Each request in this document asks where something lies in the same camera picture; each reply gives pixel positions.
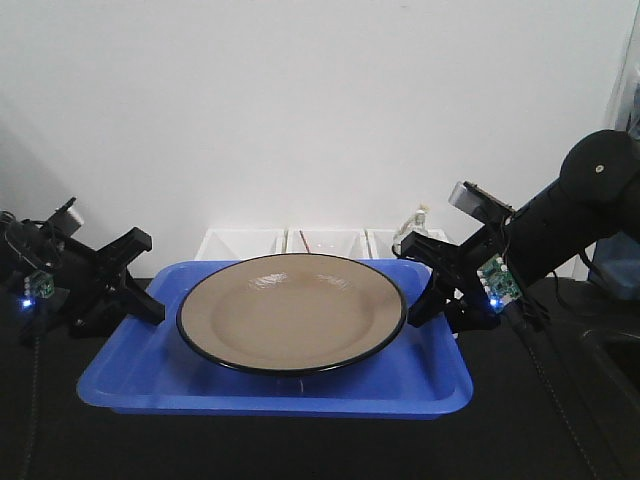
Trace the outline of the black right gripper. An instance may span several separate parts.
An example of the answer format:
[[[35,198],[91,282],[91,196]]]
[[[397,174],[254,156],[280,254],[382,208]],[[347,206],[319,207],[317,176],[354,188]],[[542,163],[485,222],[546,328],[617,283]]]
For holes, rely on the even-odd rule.
[[[462,245],[409,233],[401,241],[401,257],[426,265],[434,271],[419,298],[409,308],[408,324],[419,328],[435,316],[444,315],[454,332],[491,330],[500,325],[501,315],[524,297],[518,275],[507,263],[508,243],[498,227],[483,227]],[[479,267],[494,255],[501,256],[519,285],[522,296],[496,313],[477,276]]]

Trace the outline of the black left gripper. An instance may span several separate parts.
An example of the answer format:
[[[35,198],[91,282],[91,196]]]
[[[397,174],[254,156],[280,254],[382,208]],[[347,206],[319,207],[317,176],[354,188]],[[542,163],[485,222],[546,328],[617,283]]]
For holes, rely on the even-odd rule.
[[[119,295],[127,287],[130,235],[94,250],[53,227],[18,229],[18,292],[24,278],[40,270],[54,277],[55,293],[23,309],[29,318],[19,334],[23,345],[34,345],[46,332],[66,325],[76,336],[100,336],[113,327],[120,311]]]

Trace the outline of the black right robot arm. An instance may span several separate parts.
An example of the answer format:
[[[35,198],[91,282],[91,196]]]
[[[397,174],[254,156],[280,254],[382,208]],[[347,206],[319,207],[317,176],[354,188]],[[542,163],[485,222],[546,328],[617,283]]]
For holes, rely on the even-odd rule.
[[[431,270],[407,321],[420,327],[442,314],[455,332],[493,329],[511,305],[534,303],[529,286],[594,242],[618,232],[638,239],[639,142],[624,131],[588,135],[518,210],[468,181],[449,201],[482,226],[459,246],[417,232],[401,241],[399,258]]]

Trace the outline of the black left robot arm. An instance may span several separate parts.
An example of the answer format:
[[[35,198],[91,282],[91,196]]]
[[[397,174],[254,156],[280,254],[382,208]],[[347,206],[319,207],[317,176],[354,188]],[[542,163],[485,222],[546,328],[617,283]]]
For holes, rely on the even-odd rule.
[[[46,220],[1,213],[1,291],[17,299],[23,346],[59,327],[72,338],[107,337],[130,313],[137,231],[95,250],[72,238],[80,226],[69,205]]]

